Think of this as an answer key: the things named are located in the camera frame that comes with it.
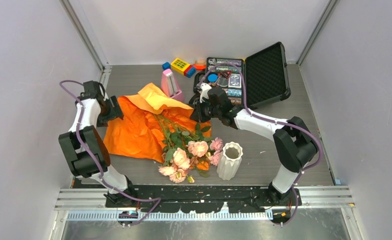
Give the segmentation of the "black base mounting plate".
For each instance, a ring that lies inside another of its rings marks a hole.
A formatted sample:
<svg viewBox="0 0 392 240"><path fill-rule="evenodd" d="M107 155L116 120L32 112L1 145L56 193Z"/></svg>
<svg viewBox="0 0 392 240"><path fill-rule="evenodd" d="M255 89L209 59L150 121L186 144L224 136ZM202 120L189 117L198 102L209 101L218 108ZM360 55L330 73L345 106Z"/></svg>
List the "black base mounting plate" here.
<svg viewBox="0 0 392 240"><path fill-rule="evenodd" d="M136 208L144 213L197 214L217 213L227 207L230 213L259 213L269 207L301 206L299 191L289 192L284 199L270 196L266 186L248 185L136 185L133 199L116 193L105 193L108 208Z"/></svg>

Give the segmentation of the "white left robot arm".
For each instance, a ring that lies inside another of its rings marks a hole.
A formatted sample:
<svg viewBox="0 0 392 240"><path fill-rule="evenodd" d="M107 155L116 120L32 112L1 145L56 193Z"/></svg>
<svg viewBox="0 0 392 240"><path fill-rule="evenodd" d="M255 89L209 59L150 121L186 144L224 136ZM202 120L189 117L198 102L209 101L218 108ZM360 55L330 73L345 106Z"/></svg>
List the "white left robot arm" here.
<svg viewBox="0 0 392 240"><path fill-rule="evenodd" d="M123 119L123 112L117 98L109 97L103 84L87 81L81 86L83 92L73 96L77 109L74 122L58 137L65 160L75 177L90 178L107 188L104 196L109 203L131 207L137 201L134 186L111 165L110 154L97 131L111 120Z"/></svg>

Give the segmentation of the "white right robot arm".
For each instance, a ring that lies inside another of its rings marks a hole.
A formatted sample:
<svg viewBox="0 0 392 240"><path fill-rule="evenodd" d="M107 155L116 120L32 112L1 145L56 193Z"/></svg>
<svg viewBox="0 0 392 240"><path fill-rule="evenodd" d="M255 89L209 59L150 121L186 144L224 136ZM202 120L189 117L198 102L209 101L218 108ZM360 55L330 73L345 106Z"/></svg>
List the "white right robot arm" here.
<svg viewBox="0 0 392 240"><path fill-rule="evenodd" d="M196 86L190 103L194 121L205 123L217 118L225 126L253 132L275 144L281 166L268 187L269 199L275 205L289 199L300 176L314 167L309 164L313 157L318 155L321 160L324 156L321 143L299 117L273 118L250 111L246 105L233 105L222 88L206 83Z"/></svg>

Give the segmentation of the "black open poker case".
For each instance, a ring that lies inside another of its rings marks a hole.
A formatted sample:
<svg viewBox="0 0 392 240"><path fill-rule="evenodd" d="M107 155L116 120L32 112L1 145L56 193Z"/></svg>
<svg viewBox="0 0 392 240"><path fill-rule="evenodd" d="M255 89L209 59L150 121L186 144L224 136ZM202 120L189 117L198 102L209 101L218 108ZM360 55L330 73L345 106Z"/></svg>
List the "black open poker case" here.
<svg viewBox="0 0 392 240"><path fill-rule="evenodd" d="M208 75L216 74L216 82L208 82ZM205 70L194 78L193 92L204 83L221 87L233 104L243 103L242 83L246 86L245 103L250 109L284 101L291 95L288 79L285 47L277 42L245 59L208 57Z"/></svg>

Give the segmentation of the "yellow toy block house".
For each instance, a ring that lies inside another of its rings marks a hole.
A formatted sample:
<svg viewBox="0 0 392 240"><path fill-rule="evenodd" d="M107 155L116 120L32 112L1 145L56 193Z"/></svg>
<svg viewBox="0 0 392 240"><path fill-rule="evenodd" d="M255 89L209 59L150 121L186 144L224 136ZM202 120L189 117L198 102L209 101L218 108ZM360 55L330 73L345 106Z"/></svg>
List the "yellow toy block house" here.
<svg viewBox="0 0 392 240"><path fill-rule="evenodd" d="M170 65L173 70L187 78L191 78L196 73L196 68L193 65L180 58L176 58Z"/></svg>

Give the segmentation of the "blue toy block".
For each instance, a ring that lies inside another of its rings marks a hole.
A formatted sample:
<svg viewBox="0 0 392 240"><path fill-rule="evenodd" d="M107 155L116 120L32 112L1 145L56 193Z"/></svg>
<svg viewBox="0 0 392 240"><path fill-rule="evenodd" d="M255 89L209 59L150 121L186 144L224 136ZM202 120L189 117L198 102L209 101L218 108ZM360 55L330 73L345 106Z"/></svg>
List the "blue toy block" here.
<svg viewBox="0 0 392 240"><path fill-rule="evenodd" d="M165 62L165 63L162 65L162 69L163 69L163 70L171 69L171 64L170 64L169 62Z"/></svg>

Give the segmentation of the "orange flower bouquet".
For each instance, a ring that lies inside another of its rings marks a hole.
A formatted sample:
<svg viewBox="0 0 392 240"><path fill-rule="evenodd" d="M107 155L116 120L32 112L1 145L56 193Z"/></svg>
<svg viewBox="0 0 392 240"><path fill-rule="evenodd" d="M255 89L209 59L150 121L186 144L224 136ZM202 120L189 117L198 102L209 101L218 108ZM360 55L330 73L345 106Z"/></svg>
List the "orange flower bouquet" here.
<svg viewBox="0 0 392 240"><path fill-rule="evenodd" d="M209 177L208 170L219 164L224 146L221 138L204 136L211 127L197 123L195 130L191 131L165 116L155 115L154 118L163 133L160 174L175 184L195 183L193 171L204 178Z"/></svg>

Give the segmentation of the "orange toy piece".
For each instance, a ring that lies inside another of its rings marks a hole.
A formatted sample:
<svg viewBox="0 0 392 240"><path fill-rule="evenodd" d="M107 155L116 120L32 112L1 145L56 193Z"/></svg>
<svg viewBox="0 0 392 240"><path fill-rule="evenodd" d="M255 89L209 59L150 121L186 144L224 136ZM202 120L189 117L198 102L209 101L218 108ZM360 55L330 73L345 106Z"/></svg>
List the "orange toy piece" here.
<svg viewBox="0 0 392 240"><path fill-rule="evenodd" d="M206 69L207 61L205 59L195 60L193 66L196 68L197 71L203 71Z"/></svg>

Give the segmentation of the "pink metronome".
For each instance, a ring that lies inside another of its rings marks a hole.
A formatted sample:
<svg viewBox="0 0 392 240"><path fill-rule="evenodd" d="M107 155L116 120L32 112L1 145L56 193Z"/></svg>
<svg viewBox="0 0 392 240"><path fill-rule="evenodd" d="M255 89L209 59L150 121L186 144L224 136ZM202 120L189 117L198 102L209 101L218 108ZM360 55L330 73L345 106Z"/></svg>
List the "pink metronome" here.
<svg viewBox="0 0 392 240"><path fill-rule="evenodd" d="M185 101L184 93L182 92L171 69L166 69L162 73L161 90L169 98L180 102Z"/></svg>

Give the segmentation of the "orange yellow wrapping paper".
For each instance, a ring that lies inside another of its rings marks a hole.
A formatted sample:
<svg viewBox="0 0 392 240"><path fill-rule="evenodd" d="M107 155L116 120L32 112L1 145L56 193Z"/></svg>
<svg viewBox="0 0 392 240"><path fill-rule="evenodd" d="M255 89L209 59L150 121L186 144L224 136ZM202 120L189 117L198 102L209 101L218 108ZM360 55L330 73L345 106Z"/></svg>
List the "orange yellow wrapping paper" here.
<svg viewBox="0 0 392 240"><path fill-rule="evenodd" d="M108 123L103 140L110 154L162 163L165 135L156 116L166 117L193 133L196 131L196 122L190 119L193 108L168 97L153 83L135 95L120 96L118 103L124 117Z"/></svg>

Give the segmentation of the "white ribbed vase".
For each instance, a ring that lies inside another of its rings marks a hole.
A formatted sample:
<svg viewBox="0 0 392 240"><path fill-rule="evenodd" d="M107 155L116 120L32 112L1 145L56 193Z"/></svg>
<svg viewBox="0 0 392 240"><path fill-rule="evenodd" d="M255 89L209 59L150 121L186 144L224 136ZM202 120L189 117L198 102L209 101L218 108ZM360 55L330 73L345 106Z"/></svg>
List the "white ribbed vase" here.
<svg viewBox="0 0 392 240"><path fill-rule="evenodd" d="M243 149L238 143L226 143L221 150L217 166L218 177L225 181L233 178L240 166L242 156Z"/></svg>

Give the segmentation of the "blue round poker chip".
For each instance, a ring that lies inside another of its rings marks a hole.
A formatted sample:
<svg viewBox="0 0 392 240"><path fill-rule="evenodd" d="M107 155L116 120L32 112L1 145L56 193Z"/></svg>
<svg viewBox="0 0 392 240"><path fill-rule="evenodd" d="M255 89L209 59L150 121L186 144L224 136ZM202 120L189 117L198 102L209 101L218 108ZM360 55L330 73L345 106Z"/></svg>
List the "blue round poker chip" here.
<svg viewBox="0 0 392 240"><path fill-rule="evenodd" d="M218 79L218 76L217 76L216 74L210 74L210 75L208 75L208 82L210 82L210 83L216 82L217 79Z"/></svg>

